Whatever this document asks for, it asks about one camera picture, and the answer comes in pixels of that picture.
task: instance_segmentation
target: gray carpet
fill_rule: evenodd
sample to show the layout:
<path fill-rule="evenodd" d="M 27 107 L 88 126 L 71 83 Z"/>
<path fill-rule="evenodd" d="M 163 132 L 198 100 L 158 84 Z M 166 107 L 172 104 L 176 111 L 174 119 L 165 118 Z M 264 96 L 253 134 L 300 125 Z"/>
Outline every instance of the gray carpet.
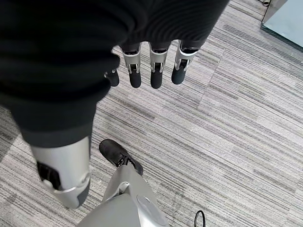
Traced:
<path fill-rule="evenodd" d="M 303 53 L 260 30 L 266 8 L 233 0 L 187 71 L 160 89 L 121 83 L 98 104 L 89 196 L 66 210 L 40 184 L 34 159 L 9 113 L 0 117 L 0 226 L 72 227 L 100 204 L 114 168 L 98 153 L 111 138 L 144 166 L 144 178 L 173 227 L 303 226 Z"/>

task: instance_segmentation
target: black fingertip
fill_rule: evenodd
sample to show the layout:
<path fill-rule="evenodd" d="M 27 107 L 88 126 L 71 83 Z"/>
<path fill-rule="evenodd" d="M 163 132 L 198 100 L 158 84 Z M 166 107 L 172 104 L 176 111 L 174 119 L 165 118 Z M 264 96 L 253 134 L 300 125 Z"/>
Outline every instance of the black fingertip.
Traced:
<path fill-rule="evenodd" d="M 108 72 L 108 73 L 107 73 L 107 79 L 109 79 L 110 85 L 111 85 L 112 87 L 118 86 L 120 80 L 119 80 L 119 75 L 118 75 L 117 70 L 115 70 L 114 73 L 113 73 L 113 72 Z"/>
<path fill-rule="evenodd" d="M 134 88 L 138 88 L 141 85 L 141 74 L 133 70 L 132 73 L 129 74 L 129 80 Z"/>
<path fill-rule="evenodd" d="M 176 68 L 174 67 L 174 70 L 171 75 L 171 81 L 174 84 L 181 84 L 184 81 L 184 78 L 185 78 L 184 68 L 180 66 L 179 70 L 176 70 Z"/>
<path fill-rule="evenodd" d="M 155 72 L 151 72 L 151 86 L 154 89 L 158 89 L 162 84 L 162 72 L 156 70 Z"/>

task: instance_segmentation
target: silver metal joint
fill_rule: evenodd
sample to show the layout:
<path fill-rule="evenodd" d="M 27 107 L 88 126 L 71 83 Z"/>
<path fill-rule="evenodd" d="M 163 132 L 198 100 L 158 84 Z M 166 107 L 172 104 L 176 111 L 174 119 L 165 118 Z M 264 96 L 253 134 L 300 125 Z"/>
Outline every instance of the silver metal joint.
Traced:
<path fill-rule="evenodd" d="M 163 72 L 165 61 L 166 61 L 166 56 L 167 56 L 167 51 L 162 52 L 162 53 L 156 53 L 152 50 L 152 46 L 150 45 L 150 61 L 151 61 L 151 71 L 155 72 L 156 71 L 156 63 L 160 64 L 160 72 Z"/>
<path fill-rule="evenodd" d="M 175 69 L 179 70 L 181 61 L 186 60 L 186 65 L 185 65 L 185 68 L 184 68 L 184 71 L 186 71 L 189 64 L 192 62 L 192 60 L 194 59 L 194 56 L 197 52 L 198 51 L 195 51 L 193 53 L 184 53 L 181 50 L 181 41 L 179 40 L 179 46 L 178 46 L 177 53 L 176 53 L 176 58 L 175 58 Z"/>
<path fill-rule="evenodd" d="M 137 73 L 140 72 L 140 53 L 141 53 L 141 45 L 139 46 L 138 53 L 135 54 L 126 54 L 123 52 L 123 57 L 125 60 L 125 65 L 127 67 L 127 70 L 129 74 L 132 74 L 133 70 L 135 69 Z"/>

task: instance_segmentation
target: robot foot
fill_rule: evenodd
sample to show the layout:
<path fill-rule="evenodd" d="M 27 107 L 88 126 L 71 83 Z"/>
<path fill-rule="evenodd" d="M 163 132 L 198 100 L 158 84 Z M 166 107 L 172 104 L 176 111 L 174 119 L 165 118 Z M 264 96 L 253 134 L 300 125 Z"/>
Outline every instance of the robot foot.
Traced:
<path fill-rule="evenodd" d="M 99 144 L 99 151 L 111 164 L 116 167 L 119 167 L 125 162 L 131 162 L 140 175 L 143 174 L 142 165 L 130 156 L 126 149 L 124 149 L 120 144 L 113 140 L 103 140 Z"/>

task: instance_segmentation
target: silver robotic leg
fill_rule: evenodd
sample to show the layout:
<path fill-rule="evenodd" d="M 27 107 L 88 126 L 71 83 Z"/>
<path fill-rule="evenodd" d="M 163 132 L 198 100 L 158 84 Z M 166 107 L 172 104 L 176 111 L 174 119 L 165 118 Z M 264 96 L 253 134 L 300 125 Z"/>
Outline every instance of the silver robotic leg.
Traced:
<path fill-rule="evenodd" d="M 77 227 L 168 227 L 147 182 L 125 158 L 112 176 L 101 205 Z"/>

